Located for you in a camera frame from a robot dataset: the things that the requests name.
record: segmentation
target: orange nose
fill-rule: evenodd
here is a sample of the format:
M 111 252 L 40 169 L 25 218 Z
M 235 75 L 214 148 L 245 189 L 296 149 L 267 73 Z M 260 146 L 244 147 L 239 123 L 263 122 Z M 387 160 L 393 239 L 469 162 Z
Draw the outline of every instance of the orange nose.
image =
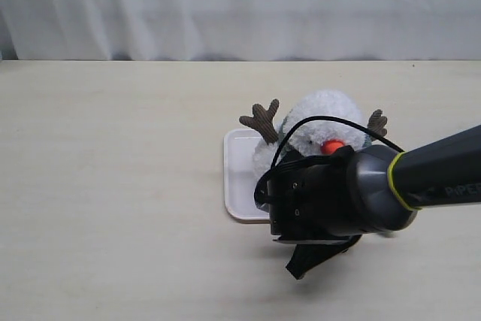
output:
M 325 154 L 326 156 L 331 155 L 334 153 L 338 148 L 344 147 L 345 144 L 342 141 L 326 141 L 324 144 L 321 146 L 321 152 L 322 154 Z

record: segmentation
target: wire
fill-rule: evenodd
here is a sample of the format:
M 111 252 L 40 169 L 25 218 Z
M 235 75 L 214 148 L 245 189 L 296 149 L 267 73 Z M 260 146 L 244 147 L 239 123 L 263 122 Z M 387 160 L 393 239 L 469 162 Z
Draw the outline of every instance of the wire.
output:
M 285 147 L 287 141 L 291 136 L 294 134 L 295 131 L 298 130 L 299 127 L 302 125 L 308 123 L 308 122 L 313 122 L 314 120 L 327 120 L 331 122 L 338 122 L 338 123 L 343 123 L 347 126 L 353 127 L 358 129 L 359 131 L 362 131 L 366 133 L 367 135 L 370 135 L 372 138 L 376 138 L 378 141 L 384 143 L 386 146 L 391 147 L 393 150 L 397 150 L 398 152 L 404 152 L 402 148 L 400 148 L 398 145 L 392 143 L 390 140 L 387 138 L 384 138 L 382 135 L 378 135 L 375 131 L 371 131 L 370 129 L 363 127 L 357 123 L 351 122 L 350 120 L 345 120 L 343 118 L 338 118 L 338 117 L 332 117 L 332 116 L 312 116 L 308 118 L 304 118 L 300 122 L 296 123 L 289 132 L 287 132 L 286 136 L 284 139 L 280 142 L 279 147 L 277 148 L 276 154 L 274 155 L 274 158 L 272 159 L 271 163 L 271 168 L 275 167 L 277 163 L 277 159 L 279 158 L 280 153 L 282 152 L 282 149 Z

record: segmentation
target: white tray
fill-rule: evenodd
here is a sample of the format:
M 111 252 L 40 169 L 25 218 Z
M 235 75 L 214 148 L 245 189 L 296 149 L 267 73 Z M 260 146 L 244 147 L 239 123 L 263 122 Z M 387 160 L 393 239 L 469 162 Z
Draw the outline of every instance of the white tray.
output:
M 224 202 L 229 214 L 241 222 L 269 222 L 269 214 L 254 203 L 252 154 L 260 138 L 252 129 L 233 129 L 224 137 Z

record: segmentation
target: white curtain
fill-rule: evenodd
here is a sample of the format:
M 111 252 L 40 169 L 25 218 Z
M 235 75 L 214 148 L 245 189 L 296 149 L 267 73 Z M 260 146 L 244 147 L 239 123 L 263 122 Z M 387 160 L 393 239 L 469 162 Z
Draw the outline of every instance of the white curtain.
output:
M 0 47 L 19 59 L 481 59 L 481 0 L 0 0 L 0 7 Z

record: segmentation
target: antler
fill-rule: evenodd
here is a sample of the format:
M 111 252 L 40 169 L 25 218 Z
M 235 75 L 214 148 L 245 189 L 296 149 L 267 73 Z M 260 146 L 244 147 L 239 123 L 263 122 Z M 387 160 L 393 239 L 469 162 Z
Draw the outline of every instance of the antler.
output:
M 383 111 L 380 109 L 377 109 L 369 117 L 368 129 L 376 132 L 378 135 L 385 137 L 388 134 L 387 129 L 384 128 L 387 122 L 388 122 L 388 119 L 385 116 L 383 116 Z
M 239 122 L 243 125 L 252 128 L 260 133 L 267 144 L 276 143 L 279 139 L 279 135 L 274 129 L 272 119 L 276 115 L 279 108 L 279 101 L 274 99 L 269 106 L 269 109 L 265 110 L 260 104 L 253 105 L 253 116 L 242 116 L 239 118 Z

